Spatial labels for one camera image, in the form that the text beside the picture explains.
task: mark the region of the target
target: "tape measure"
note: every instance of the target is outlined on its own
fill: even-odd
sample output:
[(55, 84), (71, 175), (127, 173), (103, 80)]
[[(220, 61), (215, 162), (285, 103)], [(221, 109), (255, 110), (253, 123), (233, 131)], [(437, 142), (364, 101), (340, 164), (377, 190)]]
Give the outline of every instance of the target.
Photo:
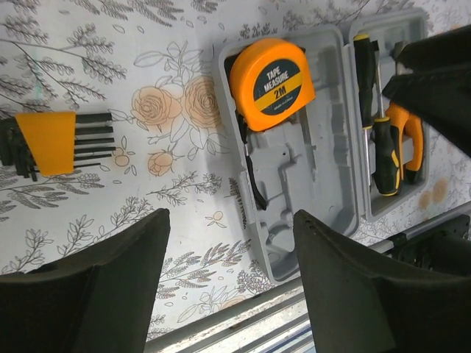
[(243, 50), (230, 70), (229, 86), (237, 110), (256, 132), (316, 98), (304, 52), (280, 38), (265, 38)]

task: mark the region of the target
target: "toolbox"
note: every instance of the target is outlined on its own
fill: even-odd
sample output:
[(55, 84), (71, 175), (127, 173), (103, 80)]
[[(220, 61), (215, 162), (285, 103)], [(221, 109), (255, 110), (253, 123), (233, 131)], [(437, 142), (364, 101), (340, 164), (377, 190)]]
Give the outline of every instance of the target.
[[(417, 182), (403, 183), (400, 194), (390, 197), (380, 195), (374, 185), (369, 186), (352, 43), (358, 33), (367, 33), (378, 41), (381, 80), (385, 85), (395, 73), (390, 56), (395, 43), (425, 38), (426, 21), (423, 10), (411, 9), (359, 18), (340, 26), (315, 26), (282, 37), (305, 50), (316, 98), (283, 123), (247, 136), (253, 179), (268, 201), (266, 210), (257, 208), (255, 203), (246, 147), (228, 82), (233, 58), (257, 39), (228, 43), (216, 54), (216, 98), (228, 130), (252, 248), (274, 283), (285, 282), (298, 271), (292, 229), (296, 211), (306, 210), (337, 232), (351, 236), (358, 229), (360, 217), (376, 221), (425, 187), (429, 163), (429, 129), (425, 125), (425, 153)], [(376, 102), (374, 97), (372, 112), (378, 109)], [(406, 138), (404, 162), (411, 160), (413, 153), (412, 141)], [(369, 155), (374, 172), (374, 143), (369, 144)]]

